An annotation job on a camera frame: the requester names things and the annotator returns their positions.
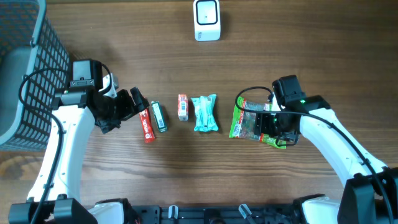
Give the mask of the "dark green gum pack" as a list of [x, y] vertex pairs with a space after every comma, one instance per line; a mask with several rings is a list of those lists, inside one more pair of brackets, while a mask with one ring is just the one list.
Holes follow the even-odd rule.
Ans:
[[151, 102], [152, 111], [154, 114], [155, 122], [160, 133], [167, 131], [167, 125], [165, 123], [164, 115], [162, 112], [161, 105], [158, 101]]

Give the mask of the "red candy bar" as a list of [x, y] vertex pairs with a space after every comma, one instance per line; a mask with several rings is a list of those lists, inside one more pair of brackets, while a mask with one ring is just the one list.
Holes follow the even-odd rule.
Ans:
[[155, 140], [155, 134], [152, 129], [149, 110], [145, 109], [139, 113], [141, 119], [141, 125], [144, 131], [144, 141], [145, 143], [150, 143]]

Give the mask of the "green snack bag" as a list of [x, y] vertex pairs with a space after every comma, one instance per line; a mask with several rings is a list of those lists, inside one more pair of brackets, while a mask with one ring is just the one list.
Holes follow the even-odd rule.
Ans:
[[[266, 110], [266, 111], [279, 111], [280, 109], [277, 106], [274, 106], [272, 103], [253, 103], [250, 102], [243, 97], [238, 97], [238, 105], [247, 110]], [[259, 141], [266, 143], [270, 146], [276, 147], [278, 149], [285, 149], [285, 146], [277, 146], [276, 138], [270, 137], [267, 134], [254, 134], [256, 113], [249, 113], [240, 110], [237, 106], [234, 106], [233, 111], [233, 120], [231, 124], [231, 129], [229, 132], [229, 138], [240, 138], [240, 139], [248, 139], [253, 141]]]

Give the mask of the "small orange white box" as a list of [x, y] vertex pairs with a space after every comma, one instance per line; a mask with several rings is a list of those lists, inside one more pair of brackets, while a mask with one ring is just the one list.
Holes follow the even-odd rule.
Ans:
[[188, 121], [188, 97], [186, 94], [178, 95], [178, 118], [180, 121]]

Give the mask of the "teal tissue pack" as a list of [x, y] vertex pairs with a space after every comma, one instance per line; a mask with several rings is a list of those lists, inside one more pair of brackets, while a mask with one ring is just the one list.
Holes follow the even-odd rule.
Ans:
[[191, 98], [196, 116], [194, 131], [217, 131], [218, 126], [213, 115], [216, 94]]

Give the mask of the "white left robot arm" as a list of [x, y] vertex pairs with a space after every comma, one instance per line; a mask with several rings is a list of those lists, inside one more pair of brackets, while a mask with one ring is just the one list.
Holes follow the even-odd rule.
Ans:
[[9, 223], [139, 223], [126, 198], [102, 200], [86, 209], [80, 203], [80, 177], [90, 133], [107, 133], [149, 107], [138, 88], [115, 98], [95, 90], [66, 90], [53, 100], [53, 127], [39, 176], [25, 203], [11, 205]]

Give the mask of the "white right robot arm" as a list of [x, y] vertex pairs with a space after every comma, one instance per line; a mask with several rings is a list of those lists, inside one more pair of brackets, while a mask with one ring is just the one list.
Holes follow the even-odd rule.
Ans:
[[368, 152], [338, 121], [320, 96], [284, 102], [272, 96], [261, 111], [266, 131], [308, 139], [336, 172], [344, 191], [340, 202], [313, 196], [299, 203], [304, 223], [397, 223], [397, 169]]

